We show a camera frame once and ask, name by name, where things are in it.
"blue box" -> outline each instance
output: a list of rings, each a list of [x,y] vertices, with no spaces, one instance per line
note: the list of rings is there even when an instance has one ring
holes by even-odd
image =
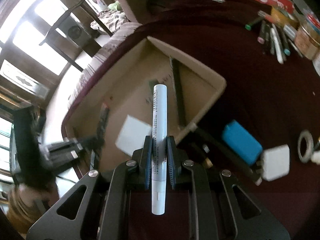
[[[225,126],[222,140],[249,166],[256,162],[262,152],[261,144],[236,120]]]

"white square object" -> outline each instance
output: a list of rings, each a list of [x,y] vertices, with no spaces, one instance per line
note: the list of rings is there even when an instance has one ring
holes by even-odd
[[[146,135],[151,135],[152,126],[137,118],[127,115],[116,140],[116,146],[129,156],[135,150],[143,148]]]
[[[287,175],[290,168],[290,150],[288,145],[263,151],[261,160],[263,179],[272,181]]]

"white tape roll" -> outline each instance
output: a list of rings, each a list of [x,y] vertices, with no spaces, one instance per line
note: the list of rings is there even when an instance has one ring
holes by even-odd
[[[302,139],[305,139],[306,140],[306,144],[307,144],[307,150],[306,150],[306,153],[303,156],[301,155],[301,149],[300,149],[301,148]],[[300,136],[299,136],[299,139],[298,139],[298,155],[299,155],[299,158],[303,163],[307,163],[310,160],[312,154],[313,154],[313,138],[312,138],[312,135],[308,130],[303,130],[300,133]]]

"red lid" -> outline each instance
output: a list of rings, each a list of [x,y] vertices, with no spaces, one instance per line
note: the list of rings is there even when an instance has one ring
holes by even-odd
[[[307,18],[314,26],[320,29],[320,22],[318,19],[316,19],[312,14],[308,14]]]

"silver screw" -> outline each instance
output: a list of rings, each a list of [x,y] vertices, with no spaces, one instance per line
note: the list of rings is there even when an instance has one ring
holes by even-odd
[[[210,152],[210,149],[209,149],[209,147],[208,147],[206,144],[204,144],[204,145],[202,146],[202,148],[203,148],[203,150],[204,150],[206,153],[209,153],[209,152]]]
[[[231,176],[231,171],[229,171],[229,170],[223,170],[223,171],[221,172],[221,174],[222,174],[223,176],[225,176],[225,177],[230,177],[230,176]]]
[[[89,171],[89,176],[90,177],[97,177],[98,174],[99,174],[99,171],[96,171],[96,170]]]
[[[194,162],[192,160],[185,160],[184,165],[186,166],[193,166]]]
[[[135,160],[128,160],[127,161],[127,166],[129,167],[133,167],[137,164],[137,162]]]

